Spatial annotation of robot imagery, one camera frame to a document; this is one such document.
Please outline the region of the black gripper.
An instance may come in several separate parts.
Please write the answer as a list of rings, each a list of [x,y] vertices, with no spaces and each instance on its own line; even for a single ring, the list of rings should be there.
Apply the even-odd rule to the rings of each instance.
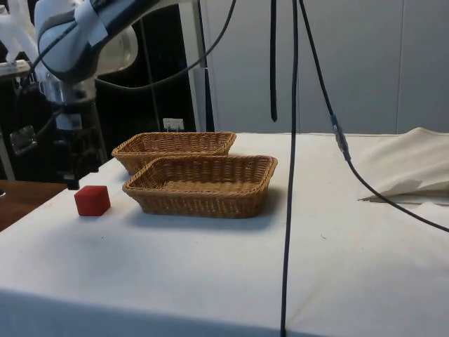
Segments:
[[[100,136],[95,127],[70,131],[67,134],[69,144],[69,156],[65,169],[65,180],[69,190],[79,189],[81,175],[80,156],[87,151],[98,152],[100,150]]]

